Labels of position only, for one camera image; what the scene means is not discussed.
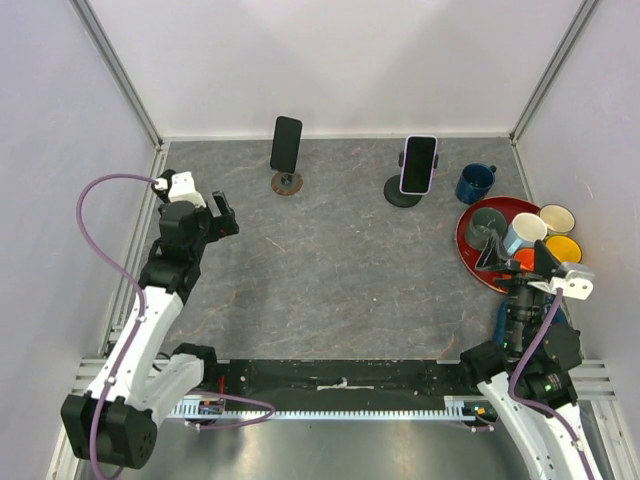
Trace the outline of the black phone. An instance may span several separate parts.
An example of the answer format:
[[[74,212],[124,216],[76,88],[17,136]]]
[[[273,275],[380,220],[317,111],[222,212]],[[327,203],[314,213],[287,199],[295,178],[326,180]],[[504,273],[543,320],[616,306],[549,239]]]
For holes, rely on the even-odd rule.
[[[278,116],[275,121],[270,167],[283,173],[296,170],[303,123],[299,119]]]

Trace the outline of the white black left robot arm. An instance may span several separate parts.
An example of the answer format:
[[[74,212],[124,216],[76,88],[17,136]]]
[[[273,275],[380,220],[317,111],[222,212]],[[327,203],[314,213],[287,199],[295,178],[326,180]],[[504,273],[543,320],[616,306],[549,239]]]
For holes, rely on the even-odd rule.
[[[208,244],[236,235],[239,226],[226,196],[216,191],[212,213],[191,172],[164,171],[146,178],[160,199],[159,237],[138,277],[125,273],[136,300],[100,372],[81,395],[70,394],[61,417],[74,455],[102,466],[140,469],[149,460],[160,425],[195,390],[208,393],[221,373],[214,348],[183,343],[157,376],[150,375],[169,328],[200,278]]]

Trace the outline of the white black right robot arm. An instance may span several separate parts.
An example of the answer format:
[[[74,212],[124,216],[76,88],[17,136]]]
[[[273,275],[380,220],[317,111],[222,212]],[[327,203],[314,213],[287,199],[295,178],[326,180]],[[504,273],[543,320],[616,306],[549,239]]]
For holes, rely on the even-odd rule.
[[[565,299],[591,295],[594,273],[579,263],[559,262],[541,240],[527,271],[495,232],[476,268],[498,274],[506,298],[492,340],[461,354],[460,386],[491,404],[530,478],[601,478],[570,376],[582,363],[580,333],[555,319]]]

